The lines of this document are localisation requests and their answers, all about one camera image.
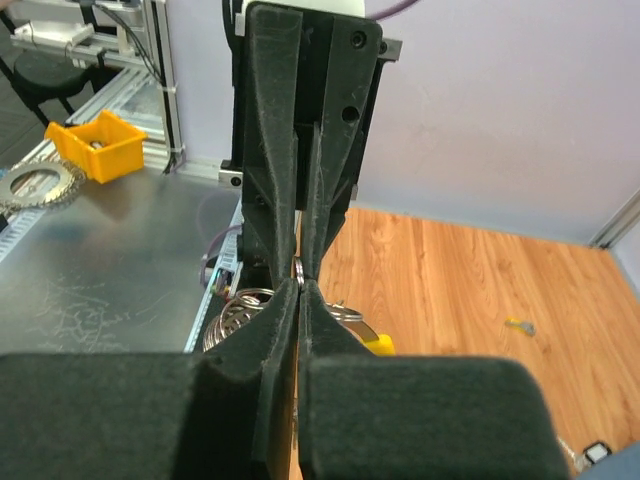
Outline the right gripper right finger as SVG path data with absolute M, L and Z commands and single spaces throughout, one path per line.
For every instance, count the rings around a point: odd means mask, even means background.
M 538 383 L 493 356 L 378 356 L 300 295 L 299 464 L 307 479 L 566 479 Z

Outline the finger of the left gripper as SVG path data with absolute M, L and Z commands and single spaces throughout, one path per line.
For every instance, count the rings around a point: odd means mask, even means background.
M 324 83 L 321 118 L 313 129 L 301 257 L 308 279 L 345 222 L 353 181 L 346 172 L 377 63 L 381 27 L 365 18 L 335 15 Z
M 286 280 L 296 247 L 294 118 L 302 13 L 252 2 L 245 20 L 243 278 Z

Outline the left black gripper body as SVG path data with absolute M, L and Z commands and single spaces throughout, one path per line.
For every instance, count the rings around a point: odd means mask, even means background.
M 311 159 L 313 129 L 321 118 L 323 104 L 324 83 L 326 78 L 326 66 L 328 59 L 328 45 L 330 43 L 331 21 L 335 15 L 365 18 L 381 25 L 377 20 L 366 15 L 364 4 L 360 1 L 226 1 L 222 5 L 223 26 L 227 43 L 232 55 L 232 85 L 234 88 L 234 110 L 232 130 L 232 154 L 229 167 L 240 174 L 242 189 L 242 215 L 243 215 L 243 190 L 246 184 L 243 173 L 245 147 L 244 138 L 246 130 L 246 9 L 252 2 L 266 2 L 289 7 L 302 13 L 302 26 L 300 34 L 300 49 L 298 60 L 297 86 L 295 94 L 295 118 L 294 131 L 298 139 L 297 153 L 297 182 L 296 182 L 296 207 L 295 207 L 295 238 L 296 247 L 292 257 L 291 275 L 293 264 L 300 261 L 301 257 L 301 228 L 302 216 L 306 211 L 308 170 Z M 377 93 L 384 66 L 394 62 L 399 57 L 400 45 L 395 40 L 388 40 L 383 34 L 378 49 L 377 63 L 369 90 L 369 97 L 361 119 L 358 136 L 354 142 L 352 157 L 347 163 L 346 172 L 353 181 L 353 190 L 358 182 L 364 153 L 369 136 L 369 130 L 375 108 Z M 237 247 L 238 259 L 242 265 L 241 276 L 243 278 L 243 230 L 239 237 Z

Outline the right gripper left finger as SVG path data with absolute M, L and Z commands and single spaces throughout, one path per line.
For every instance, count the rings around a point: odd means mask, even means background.
M 8 354 L 5 479 L 285 479 L 299 287 L 205 353 Z

